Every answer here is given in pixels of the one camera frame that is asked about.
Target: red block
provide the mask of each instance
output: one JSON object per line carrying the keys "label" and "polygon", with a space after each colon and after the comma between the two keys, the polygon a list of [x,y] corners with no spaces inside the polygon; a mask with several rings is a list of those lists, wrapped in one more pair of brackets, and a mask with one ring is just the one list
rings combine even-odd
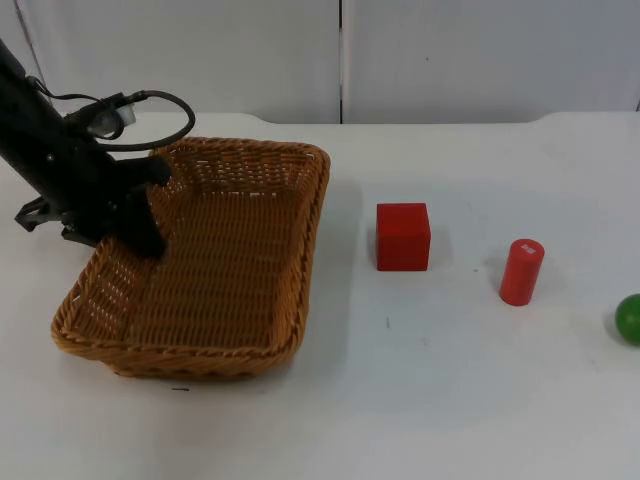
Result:
{"label": "red block", "polygon": [[379,203],[378,270],[426,270],[431,230],[424,203]]}

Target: white table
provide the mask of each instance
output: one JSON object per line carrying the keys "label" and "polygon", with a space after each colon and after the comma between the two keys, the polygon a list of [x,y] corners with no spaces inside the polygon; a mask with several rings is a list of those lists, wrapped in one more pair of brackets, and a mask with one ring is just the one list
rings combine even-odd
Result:
{"label": "white table", "polygon": [[[178,114],[140,115],[129,139]],[[13,217],[0,164],[0,463],[28,479],[637,479],[640,350],[612,313],[640,291],[640,116],[518,125],[274,125],[332,158],[294,362],[240,383],[124,379],[61,353],[49,322],[90,249]],[[431,268],[380,273],[378,202],[422,202]],[[510,242],[547,255],[533,302],[496,294]],[[188,387],[190,391],[172,390]]]}

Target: basket rim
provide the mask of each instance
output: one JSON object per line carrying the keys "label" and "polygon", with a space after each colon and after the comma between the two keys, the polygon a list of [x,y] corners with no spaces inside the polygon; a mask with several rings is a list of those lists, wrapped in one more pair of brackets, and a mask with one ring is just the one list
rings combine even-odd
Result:
{"label": "basket rim", "polygon": [[[329,179],[330,160],[328,154],[321,148],[306,143],[299,142],[276,142],[272,140],[253,140],[244,138],[205,138],[205,137],[189,137],[180,140],[168,147],[151,152],[151,154],[162,154],[163,151],[175,151],[182,147],[192,148],[197,147],[215,147],[216,150],[229,149],[237,150],[238,147],[260,148],[264,150],[268,148],[274,152],[290,152],[292,154],[310,154],[314,158],[317,157],[321,164],[321,171],[318,178],[318,182],[315,185],[315,191],[313,194],[313,200],[310,203],[311,214],[307,219],[307,230],[309,227],[317,225],[319,221],[320,209],[324,198],[324,193]],[[315,243],[315,235],[305,235],[302,239],[304,242],[304,248],[300,256],[295,260],[298,263],[305,263],[305,256],[309,251],[309,242]],[[238,347],[238,348],[223,348],[223,347],[197,347],[190,345],[153,345],[153,344],[139,344],[128,343],[122,340],[101,340],[99,338],[86,337],[79,334],[73,329],[73,322],[76,320],[77,314],[80,310],[82,300],[81,294],[86,289],[91,288],[94,279],[100,275],[103,268],[108,264],[110,253],[116,246],[117,240],[114,237],[104,238],[96,247],[96,250],[91,255],[87,265],[80,273],[78,280],[74,283],[69,293],[65,296],[62,304],[58,307],[52,323],[51,334],[55,343],[63,350],[78,350],[81,356],[85,358],[94,357],[96,360],[106,361],[104,354],[107,352],[126,353],[127,355],[135,355],[137,353],[155,353],[158,355],[166,356],[179,356],[179,357],[205,357],[205,358],[249,358],[249,359],[268,359],[280,356],[289,352],[292,346],[299,339],[301,334],[301,328],[304,331],[303,322],[305,319],[301,319],[301,307],[305,303],[305,282],[311,282],[310,272],[303,276],[303,282],[298,293],[296,300],[296,314],[291,325],[291,331],[289,336],[278,344],[269,345],[267,347]],[[150,270],[153,269],[154,261],[146,260],[146,267]]]}

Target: white backdrop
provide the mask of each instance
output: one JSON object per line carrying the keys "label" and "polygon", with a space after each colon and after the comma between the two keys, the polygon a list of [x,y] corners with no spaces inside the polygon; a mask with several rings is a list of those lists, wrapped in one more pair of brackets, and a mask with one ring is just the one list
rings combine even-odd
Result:
{"label": "white backdrop", "polygon": [[[55,92],[155,88],[199,111],[339,119],[338,0],[17,1]],[[343,0],[344,120],[634,110],[639,20],[640,0]]]}
{"label": "white backdrop", "polygon": [[38,76],[36,63],[11,0],[0,0],[0,38],[24,68],[30,74]]}
{"label": "white backdrop", "polygon": [[525,121],[640,98],[639,0],[344,5],[348,122]]}
{"label": "white backdrop", "polygon": [[336,0],[20,4],[54,92],[106,96],[160,89],[198,111],[248,112],[275,122],[338,121]]}

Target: black cable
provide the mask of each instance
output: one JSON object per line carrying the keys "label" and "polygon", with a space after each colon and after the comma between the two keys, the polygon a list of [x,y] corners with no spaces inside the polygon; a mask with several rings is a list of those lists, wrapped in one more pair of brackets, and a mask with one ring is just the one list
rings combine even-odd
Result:
{"label": "black cable", "polygon": [[126,97],[126,100],[128,100],[127,103],[134,103],[141,102],[143,100],[146,100],[147,98],[152,97],[168,100],[182,108],[182,110],[184,110],[188,117],[187,124],[173,135],[169,135],[168,137],[161,138],[160,140],[155,140],[153,142],[134,143],[127,145],[110,145],[106,143],[100,143],[100,146],[108,152],[137,152],[140,150],[152,150],[154,148],[164,147],[173,142],[176,142],[191,131],[193,126],[196,124],[196,114],[193,112],[187,102],[179,97],[176,97],[175,95],[167,92],[162,92],[160,90],[140,90],[139,92]]}
{"label": "black cable", "polygon": [[31,85],[34,89],[36,89],[37,91],[39,91],[43,95],[46,95],[49,98],[53,98],[55,100],[92,100],[93,102],[102,105],[105,111],[107,110],[110,111],[111,116],[116,121],[116,128],[114,132],[111,135],[104,135],[104,136],[96,135],[95,133],[92,133],[94,137],[99,138],[101,140],[115,140],[122,135],[122,132],[124,132],[125,124],[124,124],[124,121],[122,120],[122,117],[120,117],[118,112],[104,100],[100,98],[92,97],[91,95],[85,95],[83,93],[54,95],[53,93],[51,93],[51,90],[49,90],[47,86],[42,82],[42,80],[40,80],[38,77],[28,76],[26,77],[26,80],[27,80],[27,83],[29,83],[29,85]]}
{"label": "black cable", "polygon": [[46,95],[49,98],[53,98],[55,100],[92,100],[98,103],[104,103],[102,100],[96,97],[92,97],[91,95],[84,95],[82,93],[71,93],[68,95],[54,95],[51,91],[46,87],[46,85],[40,80],[38,77],[26,77],[27,82],[36,90],[38,90],[43,95]]}
{"label": "black cable", "polygon": [[[36,90],[38,90],[43,95],[46,95],[49,98],[54,98],[56,100],[92,100],[96,103],[99,103],[104,106],[105,110],[111,110],[114,118],[116,118],[117,126],[114,133],[110,136],[99,136],[93,135],[96,138],[101,140],[115,140],[116,138],[122,135],[124,131],[125,125],[122,117],[116,111],[117,108],[111,105],[108,102],[105,102],[102,99],[92,97],[90,95],[84,95],[82,93],[72,93],[68,95],[54,95],[51,91],[45,86],[45,84],[37,77],[26,77],[27,82]],[[121,102],[119,102],[118,106],[129,105],[131,103],[141,102],[143,100],[147,100],[148,98],[162,98],[163,100],[168,100],[176,105],[178,105],[184,112],[187,114],[188,120],[187,124],[178,130],[173,135],[169,135],[168,137],[161,138],[160,140],[154,140],[152,142],[145,143],[133,143],[133,144],[109,144],[109,143],[98,143],[104,150],[107,152],[138,152],[141,150],[152,150],[158,147],[164,147],[166,145],[170,145],[182,137],[184,137],[187,133],[191,131],[193,126],[196,123],[196,114],[193,112],[191,107],[187,102],[182,100],[175,95],[172,95],[167,92],[163,92],[161,90],[140,90],[139,92],[135,92],[128,97],[124,97]]]}

